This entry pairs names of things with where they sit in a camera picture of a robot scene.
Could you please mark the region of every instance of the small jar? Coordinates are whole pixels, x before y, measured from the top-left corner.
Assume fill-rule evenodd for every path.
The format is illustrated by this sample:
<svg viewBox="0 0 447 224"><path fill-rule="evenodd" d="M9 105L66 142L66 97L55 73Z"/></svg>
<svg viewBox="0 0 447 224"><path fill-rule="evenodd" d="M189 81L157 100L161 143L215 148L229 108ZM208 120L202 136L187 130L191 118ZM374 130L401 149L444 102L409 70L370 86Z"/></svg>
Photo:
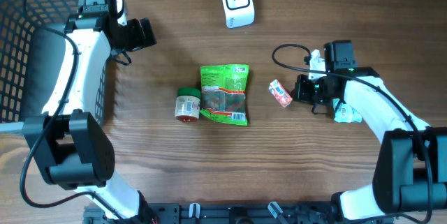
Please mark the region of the small jar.
<svg viewBox="0 0 447 224"><path fill-rule="evenodd" d="M182 122L196 122L200 114L200 91L180 88L175 101L175 118Z"/></svg>

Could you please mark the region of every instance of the plastic packet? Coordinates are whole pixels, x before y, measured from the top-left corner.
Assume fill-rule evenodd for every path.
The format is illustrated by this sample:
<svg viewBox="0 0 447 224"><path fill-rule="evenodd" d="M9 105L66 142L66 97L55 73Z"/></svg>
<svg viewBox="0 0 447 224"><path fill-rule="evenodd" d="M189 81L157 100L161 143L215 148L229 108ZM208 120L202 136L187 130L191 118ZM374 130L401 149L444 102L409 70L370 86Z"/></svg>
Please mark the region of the plastic packet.
<svg viewBox="0 0 447 224"><path fill-rule="evenodd" d="M245 87L248 75L249 66L245 64L201 67L200 113L215 122L246 126Z"/></svg>
<svg viewBox="0 0 447 224"><path fill-rule="evenodd" d="M356 109L352 108L350 105L345 103L340 103L340 99L335 98L332 100L334 105L334 120L339 123L352 123L352 122L362 122L362 115L357 112Z"/></svg>

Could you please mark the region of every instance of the wooden table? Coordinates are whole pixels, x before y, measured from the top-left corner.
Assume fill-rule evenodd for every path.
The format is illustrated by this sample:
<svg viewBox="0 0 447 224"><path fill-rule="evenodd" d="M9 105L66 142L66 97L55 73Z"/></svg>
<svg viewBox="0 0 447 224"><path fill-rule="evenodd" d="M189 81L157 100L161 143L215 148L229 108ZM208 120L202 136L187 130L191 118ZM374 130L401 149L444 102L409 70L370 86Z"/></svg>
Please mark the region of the wooden table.
<svg viewBox="0 0 447 224"><path fill-rule="evenodd" d="M133 53L130 66L108 68L104 130L116 170L149 202L297 202L329 200L371 183L379 142L366 124L337 124L311 106L282 108L273 79L291 89L299 73L273 64L283 43L323 49L351 39L359 66L433 126L447 126L446 0L254 0L253 25L227 29L221 0L126 0L130 17L148 17L158 44ZM282 61L303 66L304 52ZM174 119L179 87L200 82L200 67L249 64L249 126ZM29 151L22 137L0 140L0 223L80 223L87 198L54 209L27 206L18 188ZM31 165L32 199L70 195L43 183ZM444 223L436 211L433 223Z"/></svg>

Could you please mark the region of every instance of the green snack bag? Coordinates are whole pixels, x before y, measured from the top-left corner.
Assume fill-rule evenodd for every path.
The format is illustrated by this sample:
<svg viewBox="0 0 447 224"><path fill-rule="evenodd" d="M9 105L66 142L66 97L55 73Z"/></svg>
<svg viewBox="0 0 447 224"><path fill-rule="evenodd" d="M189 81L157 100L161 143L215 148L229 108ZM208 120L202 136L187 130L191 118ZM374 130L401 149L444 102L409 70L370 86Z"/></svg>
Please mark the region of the green snack bag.
<svg viewBox="0 0 447 224"><path fill-rule="evenodd" d="M215 122L246 126L245 87L249 75L246 64L204 66L200 113Z"/></svg>

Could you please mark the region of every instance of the mesh basket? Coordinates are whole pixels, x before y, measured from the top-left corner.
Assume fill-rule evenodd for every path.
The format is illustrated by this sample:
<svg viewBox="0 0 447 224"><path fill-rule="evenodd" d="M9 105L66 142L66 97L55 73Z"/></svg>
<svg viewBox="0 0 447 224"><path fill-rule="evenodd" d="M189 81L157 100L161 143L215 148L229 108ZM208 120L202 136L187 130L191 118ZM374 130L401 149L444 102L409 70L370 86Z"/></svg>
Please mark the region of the mesh basket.
<svg viewBox="0 0 447 224"><path fill-rule="evenodd" d="M36 29L29 21L62 31L64 22L84 0L0 0L0 121L22 121L41 114L64 59L65 39ZM91 112L103 123L105 65Z"/></svg>

